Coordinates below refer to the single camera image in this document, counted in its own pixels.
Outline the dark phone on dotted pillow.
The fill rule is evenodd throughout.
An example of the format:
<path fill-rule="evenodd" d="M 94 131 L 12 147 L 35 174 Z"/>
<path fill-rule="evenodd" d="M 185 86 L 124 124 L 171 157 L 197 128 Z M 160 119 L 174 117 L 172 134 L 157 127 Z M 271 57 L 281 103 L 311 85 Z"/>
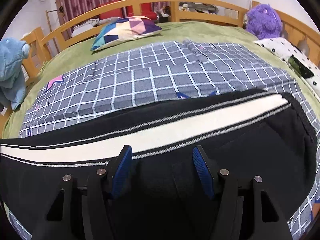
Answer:
<path fill-rule="evenodd" d="M 305 79 L 314 77 L 313 72 L 309 68 L 304 66 L 304 64 L 302 64 L 293 55 L 289 58 L 289 64 L 298 73 L 299 76 L 301 76 Z"/>

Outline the red chair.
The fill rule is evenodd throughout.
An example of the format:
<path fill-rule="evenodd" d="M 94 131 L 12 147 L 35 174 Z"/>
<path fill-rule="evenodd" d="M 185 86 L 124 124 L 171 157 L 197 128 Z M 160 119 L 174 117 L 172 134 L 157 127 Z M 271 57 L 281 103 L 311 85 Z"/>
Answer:
<path fill-rule="evenodd" d="M 110 3 L 114 3 L 114 2 L 119 2 L 119 0 L 114 0 L 114 1 L 111 1 L 111 2 L 99 4 L 98 7 L 102 7 L 104 5 L 107 5 L 107 4 L 110 4 Z M 123 17 L 122 9 L 121 8 L 117 8 L 117 9 L 114 9 L 114 10 L 110 10 L 110 11 L 104 12 L 104 13 L 99 15 L 99 20 L 105 20 L 107 18 L 112 18 L 112 17 L 122 18 Z"/>
<path fill-rule="evenodd" d="M 158 15 L 153 11 L 151 3 L 141 4 L 142 16 L 149 18 L 150 20 L 157 21 Z M 133 16 L 132 6 L 126 8 L 127 16 Z"/>

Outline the left red chair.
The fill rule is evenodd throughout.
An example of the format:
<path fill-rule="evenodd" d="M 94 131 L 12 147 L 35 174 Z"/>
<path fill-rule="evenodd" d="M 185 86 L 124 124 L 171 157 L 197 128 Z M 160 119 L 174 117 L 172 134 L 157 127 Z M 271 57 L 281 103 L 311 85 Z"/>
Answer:
<path fill-rule="evenodd" d="M 99 4 L 98 7 L 102 7 L 104 5 L 107 5 L 107 4 L 110 4 L 110 3 L 114 3 L 114 2 L 119 2 L 119 0 L 114 0 L 114 1 L 111 1 L 111 2 Z M 117 8 L 117 9 L 114 9 L 114 10 L 110 10 L 110 11 L 104 12 L 104 13 L 99 15 L 99 20 L 105 20 L 107 18 L 112 18 L 112 17 L 122 18 L 123 17 L 122 9 L 121 8 Z"/>

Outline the cluttered side table items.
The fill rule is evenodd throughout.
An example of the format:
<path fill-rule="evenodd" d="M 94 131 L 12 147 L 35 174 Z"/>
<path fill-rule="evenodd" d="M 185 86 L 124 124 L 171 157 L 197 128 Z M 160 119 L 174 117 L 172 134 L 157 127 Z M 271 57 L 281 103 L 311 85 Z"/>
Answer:
<path fill-rule="evenodd" d="M 199 2 L 179 2 L 179 11 L 199 12 L 204 14 L 227 16 L 232 19 L 238 19 L 239 12 L 227 7 L 222 7 L 214 4 L 206 4 Z M 159 2 L 155 4 L 155 12 L 159 17 L 171 16 L 169 2 Z"/>

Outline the right red chair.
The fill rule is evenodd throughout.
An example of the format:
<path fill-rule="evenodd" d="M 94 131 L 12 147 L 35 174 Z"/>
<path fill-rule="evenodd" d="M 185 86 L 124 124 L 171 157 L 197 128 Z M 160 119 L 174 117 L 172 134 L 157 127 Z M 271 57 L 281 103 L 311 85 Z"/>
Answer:
<path fill-rule="evenodd" d="M 149 18 L 150 20 L 157 21 L 158 15 L 153 11 L 151 3 L 141 4 L 142 16 Z M 127 16 L 133 16 L 132 6 L 126 8 Z"/>

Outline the colourful geometric pillow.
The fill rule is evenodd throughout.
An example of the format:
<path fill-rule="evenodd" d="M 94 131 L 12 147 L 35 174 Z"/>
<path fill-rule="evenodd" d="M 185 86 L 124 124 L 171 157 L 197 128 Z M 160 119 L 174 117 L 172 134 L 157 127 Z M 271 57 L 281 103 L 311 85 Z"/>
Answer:
<path fill-rule="evenodd" d="M 118 44 L 157 35 L 162 28 L 145 16 L 119 18 L 105 25 L 95 38 L 91 51 L 96 52 Z"/>

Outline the light blue fleece garment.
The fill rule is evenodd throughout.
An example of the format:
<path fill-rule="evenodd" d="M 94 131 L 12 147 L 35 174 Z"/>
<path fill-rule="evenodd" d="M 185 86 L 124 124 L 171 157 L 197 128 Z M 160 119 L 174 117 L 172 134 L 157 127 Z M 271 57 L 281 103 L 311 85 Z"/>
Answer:
<path fill-rule="evenodd" d="M 30 46 L 12 37 L 1 40 L 1 104 L 15 110 L 23 102 L 27 88 L 22 61 L 29 56 Z"/>

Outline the purple plush monster toy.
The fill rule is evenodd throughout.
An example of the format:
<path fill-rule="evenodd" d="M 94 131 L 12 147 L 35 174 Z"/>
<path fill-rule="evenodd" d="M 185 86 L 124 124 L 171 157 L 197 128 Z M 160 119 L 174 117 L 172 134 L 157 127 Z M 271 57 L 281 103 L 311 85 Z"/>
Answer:
<path fill-rule="evenodd" d="M 283 24 L 277 12 L 268 4 L 259 4 L 247 12 L 246 31 L 259 40 L 280 37 Z"/>

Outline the wooden bed frame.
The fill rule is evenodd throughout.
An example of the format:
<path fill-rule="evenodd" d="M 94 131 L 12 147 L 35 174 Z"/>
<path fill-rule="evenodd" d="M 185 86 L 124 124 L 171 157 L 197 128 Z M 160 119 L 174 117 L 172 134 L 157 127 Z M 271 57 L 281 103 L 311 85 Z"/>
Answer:
<path fill-rule="evenodd" d="M 199 2 L 220 5 L 239 12 L 238 19 L 227 16 L 201 14 L 199 12 L 179 11 L 179 2 Z M 171 16 L 169 22 L 163 23 L 163 31 L 157 36 L 127 41 L 111 48 L 90 52 L 91 38 L 100 33 L 102 25 L 87 30 L 73 38 L 65 39 L 63 32 L 76 24 L 99 16 L 100 14 L 121 8 L 126 10 L 132 6 L 133 15 L 141 16 L 141 4 L 169 2 Z M 270 53 L 262 51 L 252 43 L 253 36 L 242 28 L 247 9 L 218 0 L 122 0 L 90 10 L 57 27 L 48 35 L 44 35 L 40 27 L 26 33 L 22 40 L 30 45 L 29 56 L 23 60 L 22 68 L 28 74 L 26 79 L 27 97 L 21 107 L 13 111 L 10 108 L 1 113 L 1 137 L 8 138 L 18 134 L 25 111 L 35 100 L 37 90 L 55 77 L 68 70 L 83 66 L 103 56 L 121 53 L 142 45 L 161 41 L 194 41 L 227 42 L 244 44 L 253 52 L 262 56 L 267 62 L 275 64 L 276 59 Z"/>

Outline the black sweatpants with white stripe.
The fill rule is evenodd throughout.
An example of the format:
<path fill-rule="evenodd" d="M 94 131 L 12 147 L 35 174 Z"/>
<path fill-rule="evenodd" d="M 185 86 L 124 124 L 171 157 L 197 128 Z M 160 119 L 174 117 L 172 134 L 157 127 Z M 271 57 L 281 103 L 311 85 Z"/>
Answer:
<path fill-rule="evenodd" d="M 196 146 L 239 180 L 261 176 L 287 223 L 316 190 L 319 120 L 301 96 L 250 89 L 1 140 L 1 202 L 32 237 L 64 175 L 85 186 L 125 145 L 132 164 L 111 204 L 113 239 L 211 239 L 215 211 L 193 163 Z"/>

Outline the white black-dotted pillow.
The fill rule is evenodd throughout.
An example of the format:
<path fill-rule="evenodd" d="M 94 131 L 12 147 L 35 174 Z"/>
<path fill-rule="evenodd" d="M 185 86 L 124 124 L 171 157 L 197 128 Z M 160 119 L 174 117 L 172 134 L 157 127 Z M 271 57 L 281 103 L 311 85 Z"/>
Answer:
<path fill-rule="evenodd" d="M 319 68 L 296 46 L 282 37 L 254 41 L 291 67 L 319 99 Z"/>

